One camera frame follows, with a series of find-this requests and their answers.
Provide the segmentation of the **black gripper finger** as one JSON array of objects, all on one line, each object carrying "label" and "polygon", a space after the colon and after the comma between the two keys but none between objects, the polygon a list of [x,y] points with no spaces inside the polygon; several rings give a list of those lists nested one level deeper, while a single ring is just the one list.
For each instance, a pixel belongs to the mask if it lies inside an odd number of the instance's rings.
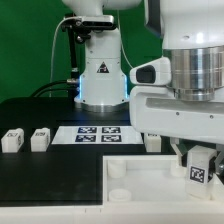
[{"label": "black gripper finger", "polygon": [[224,145],[217,144],[215,152],[215,173],[221,175],[224,171]]},{"label": "black gripper finger", "polygon": [[170,145],[178,157],[178,164],[185,167],[187,163],[188,150],[182,139],[171,138]]}]

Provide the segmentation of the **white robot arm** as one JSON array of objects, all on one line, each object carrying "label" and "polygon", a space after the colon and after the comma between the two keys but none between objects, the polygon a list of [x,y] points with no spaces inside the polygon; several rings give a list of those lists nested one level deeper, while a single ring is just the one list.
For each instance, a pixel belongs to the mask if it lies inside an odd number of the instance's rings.
[{"label": "white robot arm", "polygon": [[[138,132],[224,145],[224,0],[62,1],[86,41],[77,103],[93,110],[127,103]],[[138,5],[162,55],[123,74],[110,13]]]}]

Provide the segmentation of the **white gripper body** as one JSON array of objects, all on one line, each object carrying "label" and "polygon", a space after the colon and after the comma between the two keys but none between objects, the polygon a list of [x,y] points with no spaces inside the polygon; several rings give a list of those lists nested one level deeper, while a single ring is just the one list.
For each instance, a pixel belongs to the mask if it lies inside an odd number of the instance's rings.
[{"label": "white gripper body", "polygon": [[224,88],[212,101],[181,101],[166,87],[136,86],[129,108],[138,132],[224,144]]}]

